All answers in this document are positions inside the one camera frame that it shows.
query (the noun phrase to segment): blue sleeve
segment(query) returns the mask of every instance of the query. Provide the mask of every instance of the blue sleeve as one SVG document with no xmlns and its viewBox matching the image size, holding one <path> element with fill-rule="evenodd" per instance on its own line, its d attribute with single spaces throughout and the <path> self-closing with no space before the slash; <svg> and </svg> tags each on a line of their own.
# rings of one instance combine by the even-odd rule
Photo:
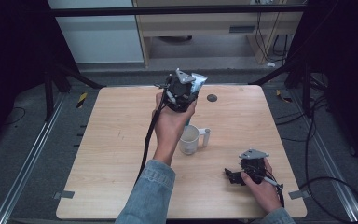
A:
<svg viewBox="0 0 358 224">
<path fill-rule="evenodd" d="M 268 213 L 261 224 L 296 224 L 284 208 L 278 208 Z"/>
<path fill-rule="evenodd" d="M 165 223 L 174 180 L 170 166 L 148 161 L 115 224 Z"/>
</svg>

